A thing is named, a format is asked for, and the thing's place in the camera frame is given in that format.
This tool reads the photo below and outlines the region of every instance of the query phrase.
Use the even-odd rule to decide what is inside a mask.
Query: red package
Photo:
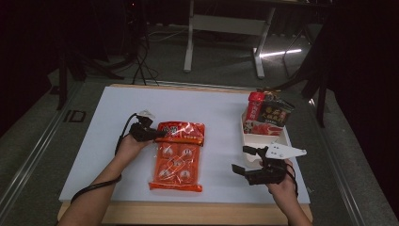
[[[243,118],[244,133],[279,136],[294,109],[272,92],[251,92]]]
[[[202,185],[198,179],[205,126],[202,123],[167,121],[159,123],[158,130],[168,133],[155,140],[158,150],[150,189],[201,192]]]

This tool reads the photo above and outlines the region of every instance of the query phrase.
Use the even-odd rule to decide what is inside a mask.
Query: white metal frame
[[[193,31],[208,30],[218,32],[230,32],[236,34],[260,36],[258,47],[253,50],[256,73],[259,78],[264,78],[263,64],[261,59],[261,51],[269,31],[275,8],[271,8],[267,13],[266,21],[238,19],[230,17],[218,17],[208,15],[194,14],[194,0],[190,1],[190,12],[188,20],[188,43],[185,52],[184,71],[191,72],[191,64],[193,58]]]

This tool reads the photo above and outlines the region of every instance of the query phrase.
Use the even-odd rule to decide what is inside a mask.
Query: forearm
[[[124,166],[111,161],[91,183],[92,185],[117,179]],[[115,184],[90,190],[79,196],[65,212],[59,225],[99,225],[110,202]]]
[[[284,212],[290,226],[311,226],[311,221],[306,216],[299,204],[293,203]]]

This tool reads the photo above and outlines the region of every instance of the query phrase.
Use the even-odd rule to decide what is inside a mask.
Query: human hand
[[[285,159],[285,163],[291,166],[287,166],[287,170],[294,175],[294,170],[292,169],[293,163],[288,159]],[[269,188],[269,192],[273,195],[273,199],[284,214],[293,203],[297,202],[295,184],[288,174],[285,175],[284,180],[279,184],[267,184],[266,186]]]
[[[140,153],[140,151],[151,144],[152,140],[138,142],[132,135],[126,135],[120,142],[120,146],[113,161],[117,161],[119,165],[126,168]]]

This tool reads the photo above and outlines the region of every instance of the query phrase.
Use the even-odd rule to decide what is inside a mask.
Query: gray carpet
[[[192,72],[184,73],[186,37],[181,35],[161,40],[165,36],[151,36],[150,50],[145,58],[146,64],[143,65],[148,83],[155,84],[152,79],[155,77],[159,83],[162,81],[162,85],[186,83],[187,86],[196,87],[212,85],[252,90],[274,87],[287,81],[281,67],[281,56],[265,58],[263,67],[266,78],[260,80],[256,77],[251,60],[251,48],[256,45],[256,39],[239,37],[240,41],[215,42],[212,34],[196,33]],[[284,37],[273,36],[267,40],[264,50],[281,51],[289,41]],[[309,46],[304,39],[299,39],[297,47],[303,48],[303,52],[287,56],[290,73],[300,65]],[[26,178],[24,188],[16,196],[3,224],[0,224],[56,223],[60,207],[59,192],[79,151],[104,87],[114,83],[132,83],[136,70],[136,64],[116,70],[117,74],[125,77],[123,81],[119,81],[88,69],[88,79],[84,83],[70,81],[70,93],[76,94],[70,96],[65,111],[56,111],[57,97],[46,94],[1,138],[0,191],[4,193],[19,166],[35,150],[36,142],[46,127],[54,118],[61,120],[48,143],[45,143],[41,155],[38,156],[38,164],[32,167],[33,171]],[[56,75],[57,72],[54,72],[50,77],[54,78]],[[303,83],[298,84],[280,95],[295,105],[295,114],[287,124],[293,146],[308,151],[306,156],[298,158],[298,163],[310,193],[313,225],[398,225],[361,153],[361,148],[335,103],[333,93],[329,91],[327,94],[326,128],[323,129],[314,118],[314,106],[300,96],[302,87]],[[68,110],[86,111],[88,114],[81,123],[63,121]]]

